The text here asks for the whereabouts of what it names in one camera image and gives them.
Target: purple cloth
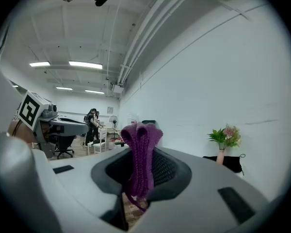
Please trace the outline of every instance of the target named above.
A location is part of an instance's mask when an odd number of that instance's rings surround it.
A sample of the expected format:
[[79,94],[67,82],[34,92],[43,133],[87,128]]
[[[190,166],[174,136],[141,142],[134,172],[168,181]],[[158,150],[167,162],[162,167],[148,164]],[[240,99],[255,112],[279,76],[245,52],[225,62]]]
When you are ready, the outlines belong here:
[[121,136],[132,151],[133,174],[124,187],[128,199],[141,208],[131,196],[145,198],[154,187],[152,175],[152,156],[154,146],[159,142],[163,132],[153,123],[132,124],[121,131]]

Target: fluorescent light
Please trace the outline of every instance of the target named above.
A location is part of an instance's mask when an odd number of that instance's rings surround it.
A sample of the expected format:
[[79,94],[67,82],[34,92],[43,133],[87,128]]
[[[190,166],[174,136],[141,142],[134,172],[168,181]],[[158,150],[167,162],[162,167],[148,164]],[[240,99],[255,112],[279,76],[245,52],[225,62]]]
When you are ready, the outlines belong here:
[[92,67],[92,68],[102,69],[101,64],[94,64],[94,63],[87,63],[87,62],[76,62],[76,61],[69,61],[69,64],[71,66],[75,66],[75,67]]
[[99,94],[105,94],[104,92],[101,91],[89,91],[89,90],[85,90],[86,92],[94,92],[94,93],[99,93]]
[[57,87],[57,89],[61,89],[61,90],[72,90],[72,88],[66,88],[66,87]]
[[32,67],[43,67],[43,66],[50,66],[49,62],[36,62],[36,63],[30,63]]

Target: cable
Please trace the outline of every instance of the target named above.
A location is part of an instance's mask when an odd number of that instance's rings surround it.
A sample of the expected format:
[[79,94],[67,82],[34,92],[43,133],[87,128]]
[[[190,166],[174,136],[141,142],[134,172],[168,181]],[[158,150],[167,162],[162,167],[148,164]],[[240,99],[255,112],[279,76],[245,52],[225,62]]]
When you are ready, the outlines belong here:
[[19,120],[19,121],[17,122],[17,124],[16,124],[16,126],[15,126],[13,132],[12,132],[12,136],[15,136],[15,135],[16,135],[16,133],[17,133],[17,131],[18,131],[18,128],[19,128],[19,126],[20,126],[21,124],[22,124],[22,120]]
[[[34,57],[35,57],[35,59],[37,60],[37,61],[40,61],[39,60],[39,58],[38,58],[38,56],[33,52],[33,50],[31,49],[31,47],[29,47],[29,45],[25,42],[25,40],[23,39],[23,37],[21,36],[21,33],[19,32],[19,31],[17,31],[18,32],[18,34],[19,34],[19,37],[20,37],[20,39],[22,40],[22,42],[25,44],[25,46],[26,47],[28,47],[29,48],[29,50],[32,52],[32,54],[34,55]],[[46,71],[48,71],[53,77],[54,77],[54,79],[59,83],[59,84],[61,84],[62,86],[64,85],[63,83],[61,83],[55,76],[54,76],[54,74],[48,69],[48,68],[46,68],[46,67],[44,67],[45,68],[45,70]]]
[[90,60],[88,60],[88,61],[94,60],[94,59],[96,59],[98,56],[99,56],[99,55],[97,54],[93,59],[90,59]]

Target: wooden floor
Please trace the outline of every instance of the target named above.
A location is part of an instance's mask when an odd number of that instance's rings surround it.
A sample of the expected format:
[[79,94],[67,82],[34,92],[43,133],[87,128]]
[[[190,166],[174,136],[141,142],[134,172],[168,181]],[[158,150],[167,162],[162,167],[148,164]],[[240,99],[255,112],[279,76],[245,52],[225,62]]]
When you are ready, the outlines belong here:
[[[109,149],[110,139],[113,137],[113,134],[109,134],[107,136],[107,150]],[[85,137],[78,136],[76,139],[73,140],[71,147],[68,148],[74,151],[73,158],[86,156],[87,155],[87,148],[83,145],[85,143]],[[90,155],[94,154],[94,148],[89,148]],[[55,153],[53,158],[49,159],[50,161],[57,160],[58,153]],[[68,154],[61,154],[60,159],[70,158]],[[125,219],[128,223],[129,229],[138,221],[138,219],[143,215],[143,211],[141,211],[137,206],[133,205],[128,199],[125,193],[122,194],[123,204],[124,204],[124,212],[125,212]],[[146,201],[140,202],[140,205],[143,208],[146,208]]]
[[[107,136],[107,150],[109,149],[109,142],[110,142],[110,139],[113,137],[113,134],[109,134]],[[68,148],[68,150],[73,150],[74,151],[74,154],[71,152],[71,151],[68,151],[69,153],[71,153],[73,155],[73,157],[81,157],[81,156],[86,156],[87,155],[87,148],[85,147],[85,136],[82,137],[82,136],[77,136],[76,139],[73,140],[72,144],[71,144],[71,147]],[[91,147],[89,148],[89,151],[90,151],[90,155],[91,154],[94,154],[94,148]],[[51,161],[53,160],[57,160],[57,155],[59,153],[55,153],[55,155],[53,156],[53,158],[49,159]],[[59,156],[59,159],[65,159],[65,158],[70,158],[70,155],[66,154],[66,153],[63,153]]]

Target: black bag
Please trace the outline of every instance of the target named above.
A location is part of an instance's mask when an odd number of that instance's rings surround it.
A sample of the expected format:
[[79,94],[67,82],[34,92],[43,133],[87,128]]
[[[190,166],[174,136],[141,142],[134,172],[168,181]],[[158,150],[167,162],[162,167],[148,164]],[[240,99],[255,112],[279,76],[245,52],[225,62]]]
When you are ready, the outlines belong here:
[[88,124],[88,115],[85,116],[84,122]]
[[[224,156],[223,165],[234,173],[240,173],[243,171],[242,165],[240,164],[240,158],[244,158],[246,155],[243,153],[240,156]],[[203,156],[203,158],[216,161],[217,156]]]

